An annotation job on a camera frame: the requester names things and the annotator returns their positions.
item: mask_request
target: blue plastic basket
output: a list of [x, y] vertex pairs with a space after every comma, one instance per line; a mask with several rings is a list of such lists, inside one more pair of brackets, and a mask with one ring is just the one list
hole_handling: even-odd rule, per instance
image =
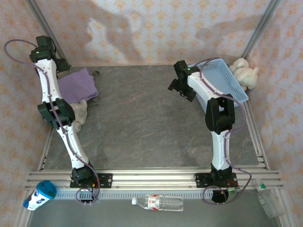
[[[201, 68], [204, 63], [200, 63], [197, 66]], [[231, 94], [234, 99], [240, 103], [244, 103], [248, 100], [248, 96], [242, 89], [241, 85], [238, 83], [237, 79], [230, 71], [223, 59], [215, 59], [210, 61], [206, 66], [203, 67], [202, 72], [205, 78], [219, 91], [224, 94]], [[198, 94], [196, 95], [198, 101], [206, 113], [206, 105]]]

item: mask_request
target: white stuffed toy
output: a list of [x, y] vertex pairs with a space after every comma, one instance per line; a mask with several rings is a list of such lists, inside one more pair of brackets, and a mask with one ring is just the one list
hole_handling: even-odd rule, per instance
[[258, 82], [258, 67], [251, 69], [247, 60], [239, 58], [229, 68], [244, 91], [247, 88], [254, 89], [256, 87]]
[[81, 100], [79, 103], [72, 103], [71, 107], [75, 113], [75, 121], [73, 122], [75, 130], [76, 132], [79, 132], [81, 130], [81, 125], [86, 121], [87, 103], [85, 100]]

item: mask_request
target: gray table surface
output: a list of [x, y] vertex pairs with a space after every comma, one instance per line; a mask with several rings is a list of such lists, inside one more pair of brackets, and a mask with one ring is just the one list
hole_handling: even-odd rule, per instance
[[184, 200], [183, 212], [144, 210], [131, 200], [103, 200], [91, 207], [75, 200], [48, 201], [32, 211], [27, 227], [279, 227], [268, 219], [255, 190], [235, 202], [212, 206]]
[[[197, 98], [191, 103], [167, 89], [177, 77], [173, 66], [89, 67], [94, 70], [100, 72], [95, 77], [99, 97], [89, 102], [78, 137], [95, 168], [210, 167], [212, 136]], [[238, 107], [235, 112], [237, 128], [242, 115]], [[230, 157], [235, 165], [258, 163], [247, 127], [231, 136]], [[45, 169], [70, 168], [55, 132]]]

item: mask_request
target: patterned wallpaper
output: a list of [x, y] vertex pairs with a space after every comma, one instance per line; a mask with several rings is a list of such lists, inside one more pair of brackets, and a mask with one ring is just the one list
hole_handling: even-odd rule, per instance
[[37, 0], [72, 65], [241, 56], [270, 0]]
[[[36, 106], [42, 97], [37, 74], [12, 62], [3, 50], [9, 39], [35, 42], [36, 36], [43, 35], [25, 1], [1, 1], [0, 34], [0, 226], [10, 227], [28, 172], [37, 170], [49, 127]], [[13, 43], [8, 50], [30, 62], [30, 45]]]
[[302, 15], [302, 0], [281, 1], [249, 57], [260, 67], [253, 112], [271, 167], [283, 171], [297, 226], [303, 223]]

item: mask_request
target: gray cloth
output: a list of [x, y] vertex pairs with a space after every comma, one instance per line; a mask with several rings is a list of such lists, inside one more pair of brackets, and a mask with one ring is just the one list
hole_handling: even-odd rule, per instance
[[69, 104], [89, 101], [99, 95], [95, 81], [87, 68], [74, 72], [58, 81], [62, 98]]

